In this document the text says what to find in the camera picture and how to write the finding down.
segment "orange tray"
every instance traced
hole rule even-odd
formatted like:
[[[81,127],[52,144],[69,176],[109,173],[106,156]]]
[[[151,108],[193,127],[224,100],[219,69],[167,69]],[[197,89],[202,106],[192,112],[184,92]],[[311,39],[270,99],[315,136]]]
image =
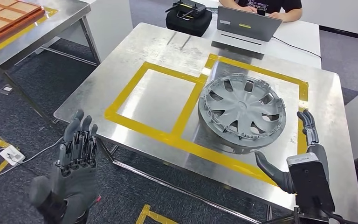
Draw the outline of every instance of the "orange tray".
[[[18,0],[0,0],[0,43],[43,17],[43,7]]]

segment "black bag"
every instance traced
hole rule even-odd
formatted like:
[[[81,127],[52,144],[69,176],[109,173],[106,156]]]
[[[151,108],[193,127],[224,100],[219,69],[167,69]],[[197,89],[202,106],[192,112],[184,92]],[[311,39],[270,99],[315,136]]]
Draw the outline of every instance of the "black bag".
[[[201,37],[208,29],[212,20],[212,13],[208,10],[198,18],[184,20],[177,17],[178,11],[171,10],[165,19],[168,29]]]

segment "power strip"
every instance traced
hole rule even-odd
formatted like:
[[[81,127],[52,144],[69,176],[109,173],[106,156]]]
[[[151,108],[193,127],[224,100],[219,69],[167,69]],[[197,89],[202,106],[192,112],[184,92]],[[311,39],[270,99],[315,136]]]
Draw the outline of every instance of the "power strip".
[[[25,156],[12,145],[2,150],[0,155],[12,166],[17,165],[18,163],[22,163],[22,161],[25,159]]]

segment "silver laptop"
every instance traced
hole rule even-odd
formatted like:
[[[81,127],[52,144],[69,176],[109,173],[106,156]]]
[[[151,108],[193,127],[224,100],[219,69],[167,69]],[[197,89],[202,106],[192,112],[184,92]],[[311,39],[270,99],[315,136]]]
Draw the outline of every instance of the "silver laptop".
[[[261,41],[269,41],[282,20],[219,6],[217,29],[247,36]]]

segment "black shirt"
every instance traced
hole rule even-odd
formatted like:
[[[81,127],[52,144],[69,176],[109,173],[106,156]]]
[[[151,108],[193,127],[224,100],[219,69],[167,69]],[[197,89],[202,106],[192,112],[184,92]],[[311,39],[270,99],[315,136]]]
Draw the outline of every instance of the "black shirt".
[[[239,0],[238,5],[255,7],[267,13],[279,12],[281,7],[286,12],[302,8],[301,0]]]

